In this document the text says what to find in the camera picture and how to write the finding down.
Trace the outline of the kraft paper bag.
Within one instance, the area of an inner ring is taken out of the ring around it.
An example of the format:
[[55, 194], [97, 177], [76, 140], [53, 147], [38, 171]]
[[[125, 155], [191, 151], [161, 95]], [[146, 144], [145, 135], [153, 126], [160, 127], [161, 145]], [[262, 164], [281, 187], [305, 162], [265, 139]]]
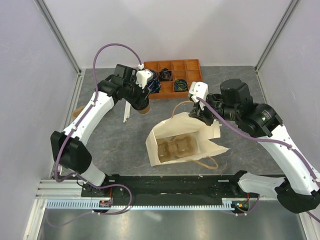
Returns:
[[221, 137], [221, 124], [214, 120], [208, 126], [202, 121], [192, 118], [187, 112], [176, 114], [176, 109], [189, 101], [178, 103], [170, 118], [159, 122], [150, 131], [146, 141], [146, 149], [150, 165], [163, 166], [195, 162], [208, 169], [216, 170], [219, 165], [207, 165], [201, 159], [213, 159], [229, 149], [211, 141]]

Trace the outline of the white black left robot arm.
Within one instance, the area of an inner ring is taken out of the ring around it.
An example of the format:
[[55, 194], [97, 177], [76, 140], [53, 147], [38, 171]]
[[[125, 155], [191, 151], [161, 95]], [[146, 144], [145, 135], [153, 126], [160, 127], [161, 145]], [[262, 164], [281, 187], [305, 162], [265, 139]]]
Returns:
[[122, 99], [141, 114], [147, 113], [151, 93], [147, 83], [152, 78], [148, 69], [117, 64], [114, 73], [98, 83], [97, 91], [75, 120], [62, 132], [54, 131], [50, 136], [55, 165], [91, 183], [92, 191], [99, 197], [106, 196], [110, 185], [105, 181], [106, 174], [94, 165], [87, 142], [103, 116]]

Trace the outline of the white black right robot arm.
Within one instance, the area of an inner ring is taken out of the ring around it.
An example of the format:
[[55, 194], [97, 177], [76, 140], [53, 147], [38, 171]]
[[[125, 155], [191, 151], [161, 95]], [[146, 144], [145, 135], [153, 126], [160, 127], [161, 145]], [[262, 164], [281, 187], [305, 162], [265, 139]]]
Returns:
[[275, 198], [295, 214], [319, 207], [320, 173], [294, 143], [275, 109], [255, 103], [249, 86], [238, 78], [223, 81], [219, 89], [220, 93], [209, 93], [206, 83], [193, 82], [188, 90], [194, 103], [189, 116], [207, 126], [219, 120], [236, 134], [258, 142], [284, 173], [283, 177], [268, 177], [240, 170], [229, 184], [230, 193]]

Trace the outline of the single paper cup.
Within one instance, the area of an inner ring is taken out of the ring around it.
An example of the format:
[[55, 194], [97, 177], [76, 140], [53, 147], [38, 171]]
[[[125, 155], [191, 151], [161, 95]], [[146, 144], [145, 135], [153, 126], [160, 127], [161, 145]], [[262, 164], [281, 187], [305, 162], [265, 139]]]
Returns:
[[141, 115], [146, 115], [150, 111], [150, 105], [147, 105], [144, 109], [137, 110], [137, 112]]

